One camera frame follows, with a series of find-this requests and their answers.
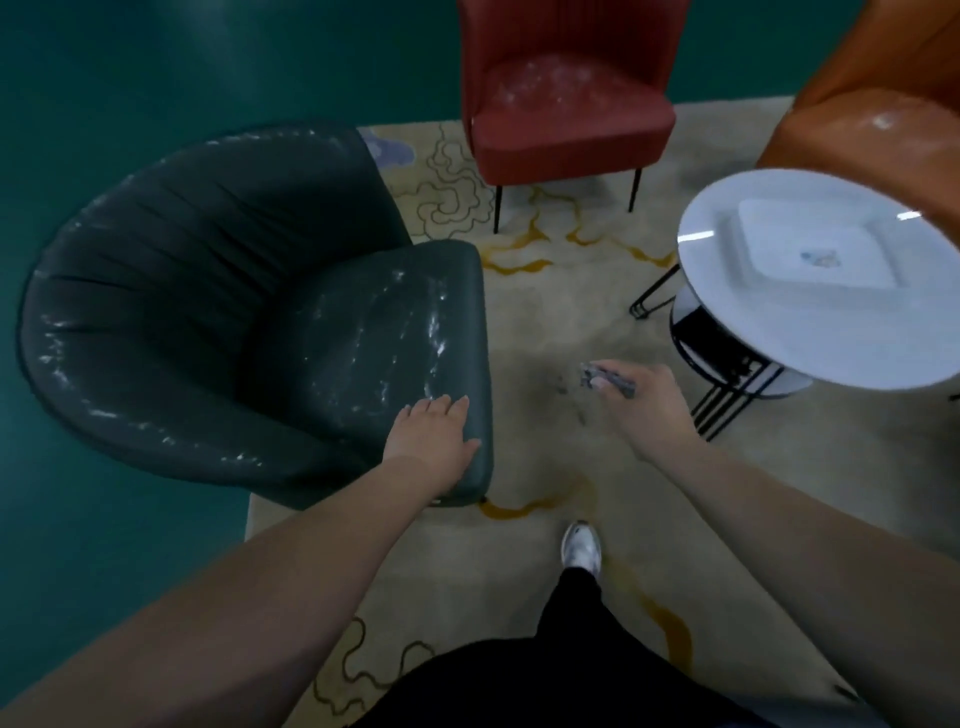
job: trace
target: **person's left hand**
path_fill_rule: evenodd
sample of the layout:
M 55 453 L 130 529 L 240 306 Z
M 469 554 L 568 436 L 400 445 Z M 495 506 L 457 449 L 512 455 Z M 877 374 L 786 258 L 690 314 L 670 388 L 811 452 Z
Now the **person's left hand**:
M 405 462 L 421 470 L 432 497 L 450 490 L 480 449 L 479 440 L 464 442 L 470 400 L 450 396 L 408 404 L 394 420 L 383 449 L 383 462 Z

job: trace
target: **dark green leather armchair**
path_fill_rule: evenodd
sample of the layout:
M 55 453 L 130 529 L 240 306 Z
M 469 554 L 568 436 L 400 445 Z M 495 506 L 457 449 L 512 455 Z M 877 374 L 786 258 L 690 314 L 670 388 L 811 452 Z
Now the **dark green leather armchair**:
M 258 129 L 176 152 L 62 226 L 23 295 L 43 405 L 137 468 L 302 508 L 380 460 L 396 412 L 469 395 L 492 474 L 476 250 L 414 246 L 359 133 Z

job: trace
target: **white shoe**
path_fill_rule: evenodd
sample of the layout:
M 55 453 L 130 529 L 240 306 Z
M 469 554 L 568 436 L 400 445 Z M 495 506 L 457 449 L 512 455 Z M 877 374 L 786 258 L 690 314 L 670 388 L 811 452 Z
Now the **white shoe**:
M 586 521 L 574 521 L 564 533 L 560 544 L 560 560 L 566 569 L 586 569 L 593 578 L 600 575 L 600 537 Z

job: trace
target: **purple carpet patch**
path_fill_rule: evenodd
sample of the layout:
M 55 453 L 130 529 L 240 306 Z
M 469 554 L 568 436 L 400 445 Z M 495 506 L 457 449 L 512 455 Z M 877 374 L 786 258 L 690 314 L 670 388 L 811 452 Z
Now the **purple carpet patch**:
M 414 148 L 405 141 L 382 139 L 370 129 L 361 129 L 360 135 L 367 142 L 367 149 L 379 169 L 385 167 L 406 167 L 414 163 Z

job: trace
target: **beige carpet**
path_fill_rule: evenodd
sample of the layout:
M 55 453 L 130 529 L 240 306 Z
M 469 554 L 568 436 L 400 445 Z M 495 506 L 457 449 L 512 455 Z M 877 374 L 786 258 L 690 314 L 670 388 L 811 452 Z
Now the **beige carpet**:
M 691 403 L 706 392 L 673 350 L 666 312 L 641 323 L 627 306 L 671 263 L 687 203 L 753 166 L 788 103 L 682 106 L 634 214 L 630 173 L 508 188 L 496 236 L 459 123 L 367 132 L 415 239 L 459 237 L 484 257 L 496 466 L 490 504 L 431 510 L 401 539 L 290 725 L 351 722 L 434 652 L 532 634 L 578 516 L 599 524 L 607 603 L 659 654 L 719 690 L 836 698 L 842 681 L 823 657 L 578 386 L 579 362 L 620 357 L 669 364 Z M 957 555 L 960 427 L 947 393 L 816 384 L 754 405 L 718 444 Z M 288 515 L 255 497 L 249 533 Z

